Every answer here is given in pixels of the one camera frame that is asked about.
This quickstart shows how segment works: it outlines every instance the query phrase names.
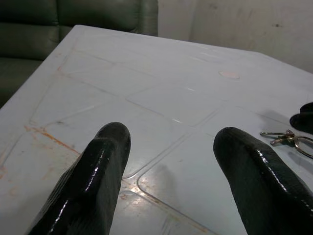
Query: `key ring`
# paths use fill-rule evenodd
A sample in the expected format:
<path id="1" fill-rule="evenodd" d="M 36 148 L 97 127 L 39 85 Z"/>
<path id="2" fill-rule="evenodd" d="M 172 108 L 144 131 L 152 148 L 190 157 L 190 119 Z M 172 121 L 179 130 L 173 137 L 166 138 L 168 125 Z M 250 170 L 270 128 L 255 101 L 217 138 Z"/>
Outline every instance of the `key ring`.
<path id="1" fill-rule="evenodd" d="M 299 141 L 306 140 L 311 142 L 313 145 L 313 139 L 306 137 L 306 136 L 296 136 L 294 132 L 291 130 L 287 130 L 285 133 L 278 133 L 278 132 L 261 132 L 261 136 L 277 136 L 271 142 L 269 142 L 272 146 L 277 145 L 278 143 L 284 144 L 287 143 L 293 146 L 298 152 L 302 153 L 303 155 L 313 159 L 313 155 L 309 154 L 308 152 L 301 149 L 299 146 Z"/>

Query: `green leather sofa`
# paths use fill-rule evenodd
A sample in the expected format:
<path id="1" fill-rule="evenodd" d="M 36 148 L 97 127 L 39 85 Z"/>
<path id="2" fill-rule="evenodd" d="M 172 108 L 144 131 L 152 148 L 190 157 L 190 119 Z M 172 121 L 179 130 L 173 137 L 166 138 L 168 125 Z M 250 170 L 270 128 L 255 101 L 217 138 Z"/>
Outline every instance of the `green leather sofa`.
<path id="1" fill-rule="evenodd" d="M 157 0 L 0 0 L 0 107 L 76 24 L 157 36 Z"/>

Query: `white wall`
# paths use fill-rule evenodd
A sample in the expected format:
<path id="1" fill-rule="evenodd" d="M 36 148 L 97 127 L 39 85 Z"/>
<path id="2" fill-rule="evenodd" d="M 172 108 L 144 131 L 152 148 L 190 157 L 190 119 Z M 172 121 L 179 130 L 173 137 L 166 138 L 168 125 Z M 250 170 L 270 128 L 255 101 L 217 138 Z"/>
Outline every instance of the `white wall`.
<path id="1" fill-rule="evenodd" d="M 313 0 L 159 0 L 159 35 L 259 51 L 313 72 Z"/>

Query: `white table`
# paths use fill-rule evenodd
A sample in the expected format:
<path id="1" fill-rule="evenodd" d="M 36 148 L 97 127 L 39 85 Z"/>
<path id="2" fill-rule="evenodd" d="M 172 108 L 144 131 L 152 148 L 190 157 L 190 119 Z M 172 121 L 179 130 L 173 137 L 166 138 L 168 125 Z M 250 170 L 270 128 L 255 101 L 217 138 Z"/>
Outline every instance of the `white table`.
<path id="1" fill-rule="evenodd" d="M 132 149 L 111 235 L 244 235 L 214 136 L 235 126 L 268 142 L 258 133 L 291 128 L 309 101 L 312 74 L 259 53 L 78 25 L 0 110 L 0 233 L 23 234 L 119 121 Z M 313 161 L 274 150 L 313 189 Z"/>

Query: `black object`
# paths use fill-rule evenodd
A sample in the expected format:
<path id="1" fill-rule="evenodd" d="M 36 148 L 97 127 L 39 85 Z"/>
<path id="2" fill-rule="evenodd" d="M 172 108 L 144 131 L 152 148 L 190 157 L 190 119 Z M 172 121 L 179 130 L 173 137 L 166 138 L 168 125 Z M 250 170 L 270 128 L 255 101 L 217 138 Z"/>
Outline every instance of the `black object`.
<path id="1" fill-rule="evenodd" d="M 313 103 L 303 105 L 300 113 L 292 116 L 289 122 L 295 129 L 313 135 Z"/>
<path id="2" fill-rule="evenodd" d="M 313 194 L 272 148 L 227 127 L 214 154 L 249 235 L 313 234 Z"/>
<path id="3" fill-rule="evenodd" d="M 26 234 L 108 235 L 130 147 L 123 124 L 104 126 L 62 175 Z"/>

